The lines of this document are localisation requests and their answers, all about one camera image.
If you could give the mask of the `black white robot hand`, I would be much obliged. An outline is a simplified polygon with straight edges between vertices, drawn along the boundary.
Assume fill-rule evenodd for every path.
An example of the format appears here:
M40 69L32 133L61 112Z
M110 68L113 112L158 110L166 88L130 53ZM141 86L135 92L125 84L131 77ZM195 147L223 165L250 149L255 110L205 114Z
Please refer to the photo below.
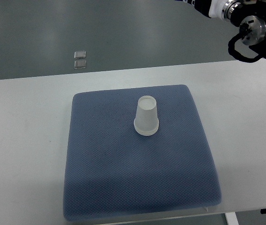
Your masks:
M182 2L192 5L195 10L208 18L220 18L224 20L233 0L182 0Z

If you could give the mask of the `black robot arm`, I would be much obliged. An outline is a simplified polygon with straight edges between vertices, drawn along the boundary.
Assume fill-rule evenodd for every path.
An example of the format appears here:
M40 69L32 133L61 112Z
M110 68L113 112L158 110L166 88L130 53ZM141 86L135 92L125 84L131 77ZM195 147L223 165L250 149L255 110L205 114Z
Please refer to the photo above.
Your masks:
M232 0L222 12L224 19L239 28L239 32L228 43L229 54L247 63L266 59L266 0ZM248 58L238 52L235 43L239 40L257 56Z

